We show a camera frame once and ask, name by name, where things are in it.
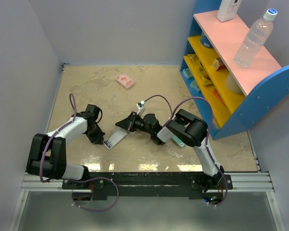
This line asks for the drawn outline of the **white remote control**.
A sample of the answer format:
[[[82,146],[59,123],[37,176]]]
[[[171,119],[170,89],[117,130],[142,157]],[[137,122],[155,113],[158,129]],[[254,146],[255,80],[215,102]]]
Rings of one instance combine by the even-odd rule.
[[[127,131],[122,128],[116,128],[106,140],[111,149],[114,148],[119,142],[121,142],[128,135]]]

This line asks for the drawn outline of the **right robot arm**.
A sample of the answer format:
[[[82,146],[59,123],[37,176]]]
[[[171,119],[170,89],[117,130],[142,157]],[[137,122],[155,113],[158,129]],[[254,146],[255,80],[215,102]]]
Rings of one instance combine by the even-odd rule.
[[[128,132],[137,130],[145,132],[156,145],[164,145],[176,136],[195,151],[202,165],[202,171],[206,175],[205,184],[208,188],[216,189],[221,185],[222,180],[226,180],[224,169],[211,148],[207,123],[184,109],[179,110],[164,127],[155,114],[141,117],[136,112],[131,112],[127,118],[115,123],[115,126]]]

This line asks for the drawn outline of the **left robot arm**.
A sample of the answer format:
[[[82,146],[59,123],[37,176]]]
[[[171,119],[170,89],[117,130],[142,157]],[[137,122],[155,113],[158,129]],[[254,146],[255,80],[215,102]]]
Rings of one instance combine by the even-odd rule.
[[[46,134],[36,134],[31,143],[26,173],[39,176],[42,182],[49,180],[73,180],[80,189],[90,184],[86,166],[67,161],[66,146],[84,134],[92,144],[103,144],[104,132],[99,127],[102,110],[89,104],[86,110],[73,115],[60,128]]]

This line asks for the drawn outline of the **white Kamenoko sponge pack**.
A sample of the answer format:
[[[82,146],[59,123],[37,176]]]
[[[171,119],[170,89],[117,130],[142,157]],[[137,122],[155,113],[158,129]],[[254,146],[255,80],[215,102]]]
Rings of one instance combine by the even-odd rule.
[[[116,77],[116,82],[124,87],[126,90],[131,89],[135,84],[135,80],[133,80],[129,75],[125,73],[121,73]]]

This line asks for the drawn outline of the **teal Kamenoko sponge pack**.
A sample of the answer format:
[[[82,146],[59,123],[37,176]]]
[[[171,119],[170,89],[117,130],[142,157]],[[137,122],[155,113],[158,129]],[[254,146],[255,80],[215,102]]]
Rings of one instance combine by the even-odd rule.
[[[184,142],[180,140],[177,136],[173,136],[171,140],[180,148],[183,148],[185,146]]]

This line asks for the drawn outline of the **teal sponge pack on shelf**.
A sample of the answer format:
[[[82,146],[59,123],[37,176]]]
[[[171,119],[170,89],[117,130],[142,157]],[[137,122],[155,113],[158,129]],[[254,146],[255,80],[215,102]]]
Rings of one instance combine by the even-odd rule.
[[[183,72],[183,75],[185,76],[186,79],[194,78],[193,74],[192,74],[192,72],[191,72],[191,70],[189,68],[183,69],[182,72]]]

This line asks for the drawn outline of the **orange box on shelf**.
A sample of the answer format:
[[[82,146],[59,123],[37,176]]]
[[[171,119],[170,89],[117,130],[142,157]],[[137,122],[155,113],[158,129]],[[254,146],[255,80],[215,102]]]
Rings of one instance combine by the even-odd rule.
[[[225,102],[223,101],[222,97],[220,96],[220,94],[218,93],[218,91],[216,89],[213,90],[212,94],[224,105],[226,106]]]

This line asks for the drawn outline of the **yellow snack bag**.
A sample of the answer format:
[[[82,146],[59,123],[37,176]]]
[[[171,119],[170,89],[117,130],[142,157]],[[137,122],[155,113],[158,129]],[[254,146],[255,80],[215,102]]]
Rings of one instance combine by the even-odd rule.
[[[212,85],[213,82],[211,81],[208,73],[206,72],[205,68],[203,67],[201,61],[199,60],[196,54],[188,54],[187,57],[190,59],[194,70],[196,71],[197,75],[200,77],[204,86]]]

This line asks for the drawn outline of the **blue shelf unit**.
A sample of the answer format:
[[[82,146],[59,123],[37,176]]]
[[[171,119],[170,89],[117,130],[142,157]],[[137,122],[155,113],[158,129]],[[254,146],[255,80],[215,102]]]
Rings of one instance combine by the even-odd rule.
[[[210,135],[218,140],[245,132],[257,124],[281,100],[289,94],[289,65],[281,67],[266,48],[261,48],[253,63],[240,68],[233,62],[234,55],[249,28],[239,16],[220,22],[216,16],[220,7],[218,0],[197,0],[187,37],[181,68],[194,70],[188,54],[196,54],[209,74],[213,84],[204,86],[194,74],[200,92],[192,91],[202,118],[212,125]],[[200,44],[204,31],[213,49]],[[226,69],[215,71],[212,62],[221,58]],[[231,73],[243,95],[232,93],[225,85]],[[213,94],[216,89],[226,106]]]

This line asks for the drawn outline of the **small orange white box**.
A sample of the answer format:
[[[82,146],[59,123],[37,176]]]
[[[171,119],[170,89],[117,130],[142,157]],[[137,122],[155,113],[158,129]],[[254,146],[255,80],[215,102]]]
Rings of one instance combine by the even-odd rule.
[[[221,58],[214,59],[211,65],[215,71],[226,69],[226,65]]]

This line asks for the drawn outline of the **beige cylinder on shelf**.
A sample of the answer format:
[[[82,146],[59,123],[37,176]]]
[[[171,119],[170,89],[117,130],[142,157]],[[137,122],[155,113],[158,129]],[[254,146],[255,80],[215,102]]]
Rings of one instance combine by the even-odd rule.
[[[231,73],[228,74],[225,80],[226,87],[234,94],[243,95],[243,92]]]

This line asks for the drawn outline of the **blue can on shelf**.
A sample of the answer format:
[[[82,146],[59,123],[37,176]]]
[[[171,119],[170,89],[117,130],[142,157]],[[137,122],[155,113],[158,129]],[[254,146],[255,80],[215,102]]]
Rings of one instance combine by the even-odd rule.
[[[199,41],[203,47],[213,49],[213,45],[209,41],[208,37],[205,35],[204,31],[201,32]]]

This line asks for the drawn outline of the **white dispenser bottle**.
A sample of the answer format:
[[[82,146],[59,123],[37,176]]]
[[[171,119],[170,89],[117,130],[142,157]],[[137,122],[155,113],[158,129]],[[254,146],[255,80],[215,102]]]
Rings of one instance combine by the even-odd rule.
[[[216,18],[220,22],[234,19],[242,0],[222,0]]]

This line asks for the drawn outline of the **clear water bottle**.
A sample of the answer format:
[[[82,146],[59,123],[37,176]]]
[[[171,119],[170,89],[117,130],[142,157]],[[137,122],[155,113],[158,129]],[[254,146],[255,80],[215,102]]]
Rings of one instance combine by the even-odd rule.
[[[262,18],[253,23],[242,44],[236,52],[233,62],[238,67],[248,67],[255,59],[261,47],[271,35],[278,12],[276,9],[268,9]]]

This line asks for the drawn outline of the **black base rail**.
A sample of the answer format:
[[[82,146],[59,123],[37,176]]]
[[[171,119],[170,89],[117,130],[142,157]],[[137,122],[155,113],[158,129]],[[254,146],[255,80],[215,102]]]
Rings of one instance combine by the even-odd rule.
[[[121,197],[187,197],[219,202],[233,188],[231,176],[216,179],[203,172],[91,172],[91,182],[64,180],[62,188],[86,191],[93,200]]]

